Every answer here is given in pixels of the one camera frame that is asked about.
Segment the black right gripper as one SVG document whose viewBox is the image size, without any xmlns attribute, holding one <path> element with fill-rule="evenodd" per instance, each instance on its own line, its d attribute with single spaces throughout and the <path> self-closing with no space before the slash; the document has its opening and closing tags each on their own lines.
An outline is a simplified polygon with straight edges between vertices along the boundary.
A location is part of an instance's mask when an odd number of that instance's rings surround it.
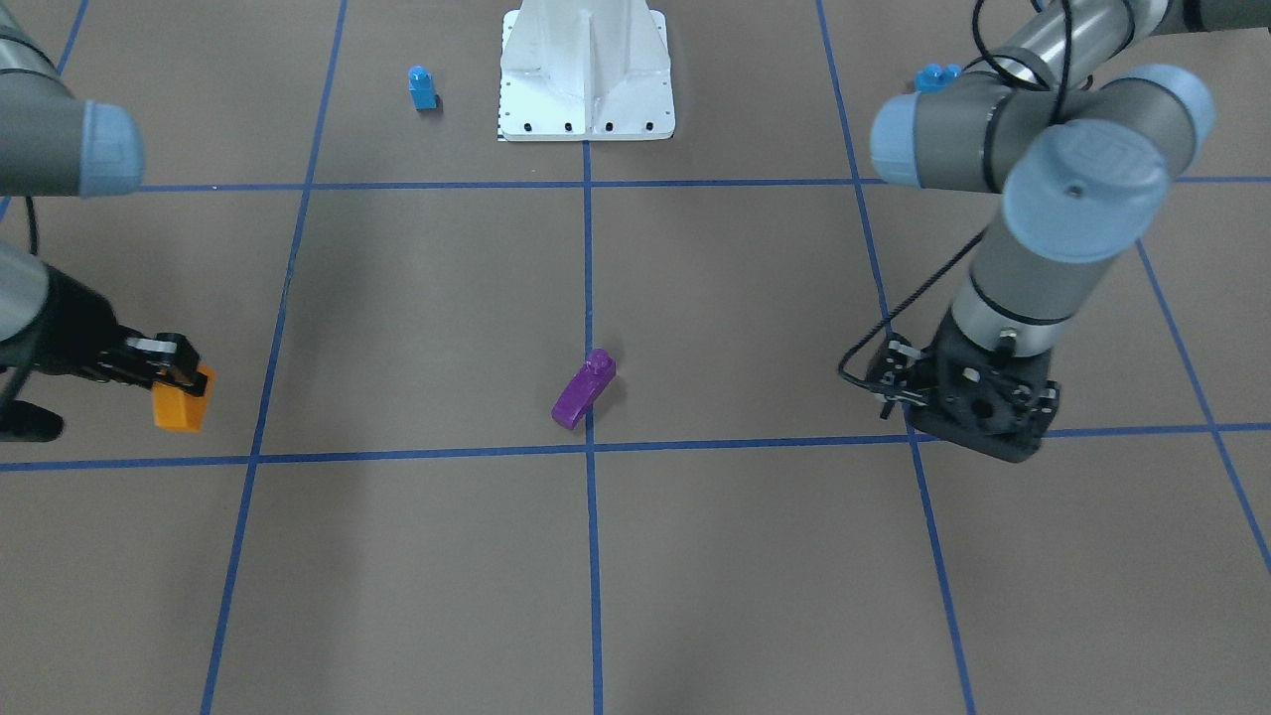
<svg viewBox="0 0 1271 715">
<path fill-rule="evenodd" d="M 186 335 L 146 338 L 122 326 L 103 295 L 50 264 L 38 268 L 36 309 L 3 339 L 4 443 L 47 443 L 64 433 L 64 417 L 19 398 L 36 372 L 141 389 L 161 384 L 191 398 L 208 394 L 210 377 Z"/>
</svg>

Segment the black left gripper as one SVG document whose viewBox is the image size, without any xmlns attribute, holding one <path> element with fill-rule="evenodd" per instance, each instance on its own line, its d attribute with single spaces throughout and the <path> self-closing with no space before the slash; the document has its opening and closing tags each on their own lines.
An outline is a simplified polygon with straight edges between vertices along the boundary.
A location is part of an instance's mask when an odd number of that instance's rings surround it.
<svg viewBox="0 0 1271 715">
<path fill-rule="evenodd" d="M 985 351 L 956 323 L 943 320 L 919 351 L 902 335 L 876 349 L 864 389 L 904 403 L 916 431 L 1008 464 L 1022 464 L 1043 444 L 1057 417 L 1061 386 L 1050 378 L 1052 356 L 1014 357 Z"/>
</svg>

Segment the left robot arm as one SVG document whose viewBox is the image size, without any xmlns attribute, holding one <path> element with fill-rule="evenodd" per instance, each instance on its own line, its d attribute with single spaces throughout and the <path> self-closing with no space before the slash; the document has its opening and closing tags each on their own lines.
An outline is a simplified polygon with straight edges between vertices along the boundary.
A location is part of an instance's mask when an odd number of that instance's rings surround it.
<svg viewBox="0 0 1271 715">
<path fill-rule="evenodd" d="M 873 119 L 882 182 L 1000 198 L 960 250 L 966 279 L 916 348 L 886 338 L 849 384 L 907 409 L 913 429 L 1021 464 L 1061 403 L 1052 352 L 1112 263 L 1150 227 L 1216 121 L 1201 77 L 1099 65 L 1159 36 L 1268 27 L 1266 1 L 1049 1 L 1007 44 L 974 36 L 966 69 L 929 67 Z"/>
</svg>

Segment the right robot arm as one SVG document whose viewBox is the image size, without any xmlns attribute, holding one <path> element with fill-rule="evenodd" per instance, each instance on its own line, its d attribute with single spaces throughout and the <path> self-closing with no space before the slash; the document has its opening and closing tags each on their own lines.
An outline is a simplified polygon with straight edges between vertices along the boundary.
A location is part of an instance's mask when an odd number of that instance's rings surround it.
<svg viewBox="0 0 1271 715">
<path fill-rule="evenodd" d="M 200 433 L 216 375 L 177 331 L 147 337 L 112 304 L 39 257 L 37 198 L 122 198 L 140 189 L 145 146 L 122 107 L 78 99 L 53 58 L 1 10 L 1 190 L 23 201 L 27 241 L 3 244 L 1 425 L 5 443 L 50 443 L 64 417 L 23 401 L 33 373 L 140 386 L 155 425 Z"/>
</svg>

